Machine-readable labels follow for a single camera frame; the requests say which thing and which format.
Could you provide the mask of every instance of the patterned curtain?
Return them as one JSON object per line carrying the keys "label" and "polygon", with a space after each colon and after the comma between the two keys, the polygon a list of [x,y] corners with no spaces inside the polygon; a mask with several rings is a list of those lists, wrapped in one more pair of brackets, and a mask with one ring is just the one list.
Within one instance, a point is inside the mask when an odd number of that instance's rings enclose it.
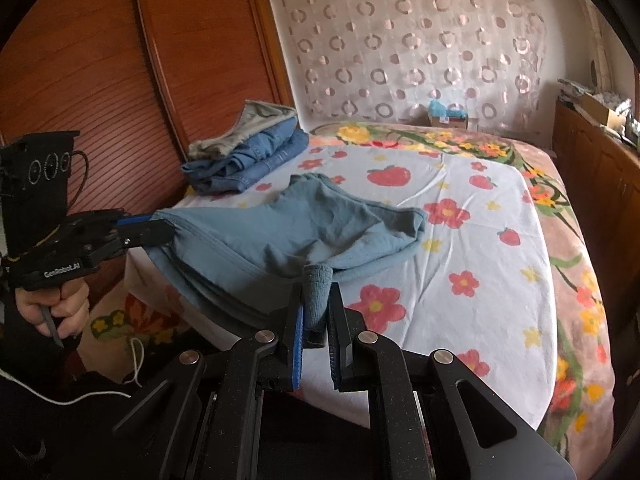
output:
{"label": "patterned curtain", "polygon": [[407,123],[432,99],[527,132],[545,23],[535,0],[272,0],[303,124]]}

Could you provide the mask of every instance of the white bedsheet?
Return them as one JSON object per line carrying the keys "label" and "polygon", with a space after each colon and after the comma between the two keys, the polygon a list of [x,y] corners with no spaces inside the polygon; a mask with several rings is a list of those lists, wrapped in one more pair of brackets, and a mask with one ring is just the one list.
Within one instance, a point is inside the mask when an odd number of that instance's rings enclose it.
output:
{"label": "white bedsheet", "polygon": [[[363,198],[425,208],[418,254],[342,285],[344,304],[402,348],[451,350],[536,428],[556,377],[556,310],[542,229],[518,171],[457,155],[327,146],[310,148],[240,195],[188,196],[176,207],[251,207],[273,200],[293,173],[305,171],[324,173]],[[164,309],[166,285],[142,249],[129,251],[126,286],[134,295]],[[181,304],[184,319],[215,346],[236,341]],[[368,426],[367,394],[334,391],[326,348],[305,350],[298,395]]]}

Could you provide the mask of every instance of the metal screw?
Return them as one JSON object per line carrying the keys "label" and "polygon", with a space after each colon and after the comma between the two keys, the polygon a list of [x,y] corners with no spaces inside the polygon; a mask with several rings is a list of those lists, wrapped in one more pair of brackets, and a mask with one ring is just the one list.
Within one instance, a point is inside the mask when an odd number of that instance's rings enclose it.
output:
{"label": "metal screw", "polygon": [[276,335],[271,330],[260,330],[255,335],[255,340],[258,343],[270,343],[274,339],[276,339]]}
{"label": "metal screw", "polygon": [[180,362],[183,365],[194,365],[198,362],[200,354],[195,350],[186,350],[180,354]]}
{"label": "metal screw", "polygon": [[373,345],[378,340],[378,334],[370,330],[365,330],[358,334],[358,339],[367,345]]}
{"label": "metal screw", "polygon": [[453,354],[449,350],[438,350],[433,358],[443,365],[450,365],[453,362]]}

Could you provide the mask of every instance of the human hand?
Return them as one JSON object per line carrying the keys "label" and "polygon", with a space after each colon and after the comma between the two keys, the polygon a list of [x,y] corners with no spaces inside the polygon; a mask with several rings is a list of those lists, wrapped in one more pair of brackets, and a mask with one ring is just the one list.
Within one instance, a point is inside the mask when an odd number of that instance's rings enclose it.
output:
{"label": "human hand", "polygon": [[43,288],[27,292],[15,289],[15,304],[20,315],[43,336],[51,337],[40,306],[51,308],[53,317],[64,318],[58,327],[60,339],[82,333],[89,321],[89,286],[84,278],[64,283],[60,288]]}

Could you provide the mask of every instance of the gray cloth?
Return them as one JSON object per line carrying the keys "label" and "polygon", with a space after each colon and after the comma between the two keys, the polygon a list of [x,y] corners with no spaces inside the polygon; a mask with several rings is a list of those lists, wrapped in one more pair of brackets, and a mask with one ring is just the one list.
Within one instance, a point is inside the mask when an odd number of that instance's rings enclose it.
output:
{"label": "gray cloth", "polygon": [[412,257],[425,229],[421,209],[351,196],[322,174],[293,175],[270,204],[167,209],[154,218],[173,223],[176,234],[147,254],[209,319],[249,335],[302,282],[305,334],[316,343],[331,282],[366,278]]}
{"label": "gray cloth", "polygon": [[226,134],[196,140],[189,145],[189,159],[219,160],[249,137],[293,117],[297,117],[295,108],[262,101],[245,101],[236,124]]}

